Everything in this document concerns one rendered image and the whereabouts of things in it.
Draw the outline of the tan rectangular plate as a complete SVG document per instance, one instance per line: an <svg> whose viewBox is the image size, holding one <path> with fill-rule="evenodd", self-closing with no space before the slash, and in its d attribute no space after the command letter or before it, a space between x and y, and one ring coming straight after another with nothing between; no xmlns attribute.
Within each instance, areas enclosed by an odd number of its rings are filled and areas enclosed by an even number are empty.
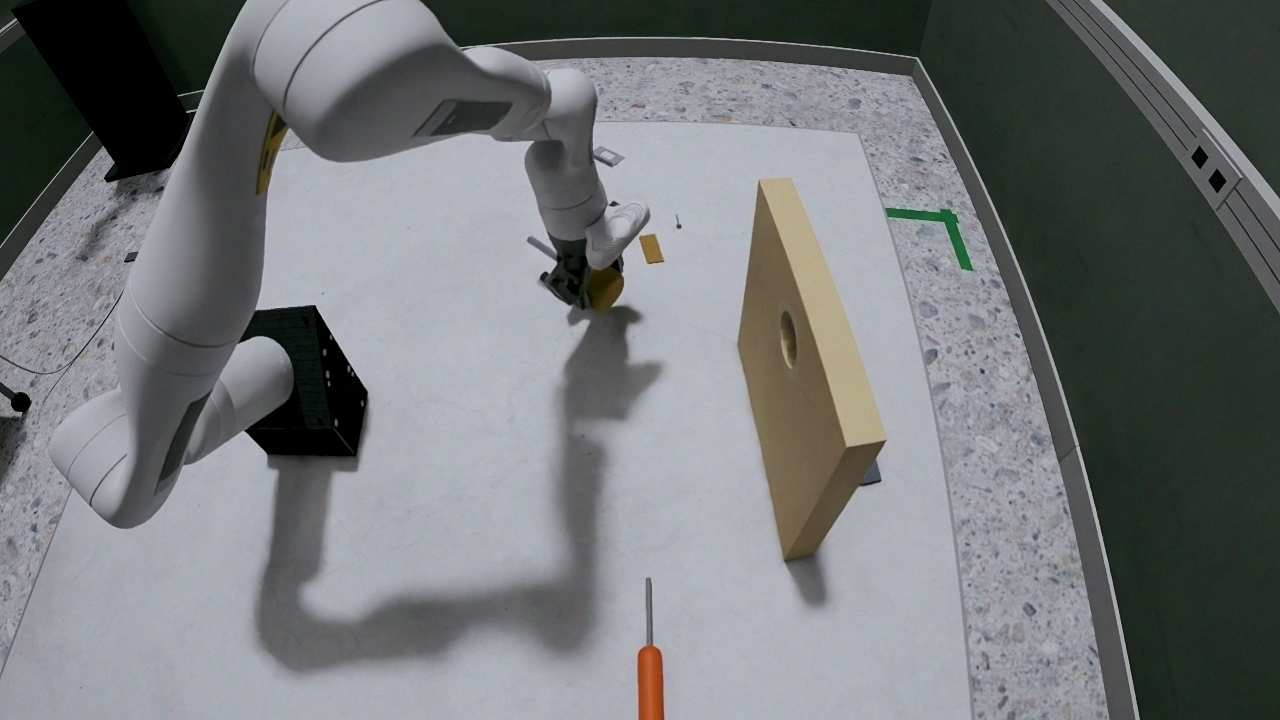
<svg viewBox="0 0 1280 720"><path fill-rule="evenodd" d="M664 258L657 241L657 234L643 234L639 236L639 240L643 246L646 265L653 263L664 263Z"/></svg>

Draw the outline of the orange-handled screwdriver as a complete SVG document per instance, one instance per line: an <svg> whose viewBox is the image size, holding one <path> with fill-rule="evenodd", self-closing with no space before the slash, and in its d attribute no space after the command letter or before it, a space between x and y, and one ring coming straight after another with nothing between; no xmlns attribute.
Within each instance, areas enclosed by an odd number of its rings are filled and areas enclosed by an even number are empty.
<svg viewBox="0 0 1280 720"><path fill-rule="evenodd" d="M652 644L652 578L645 583L646 646L637 652L637 720L664 720L662 653Z"/></svg>

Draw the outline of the tan wooden door panel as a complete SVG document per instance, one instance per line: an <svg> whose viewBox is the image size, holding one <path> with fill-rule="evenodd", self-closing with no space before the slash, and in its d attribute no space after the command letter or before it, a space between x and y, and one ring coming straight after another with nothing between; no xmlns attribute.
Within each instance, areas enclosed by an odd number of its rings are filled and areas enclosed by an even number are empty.
<svg viewBox="0 0 1280 720"><path fill-rule="evenodd" d="M783 559L810 556L887 437L792 178L758 179L737 347Z"/></svg>

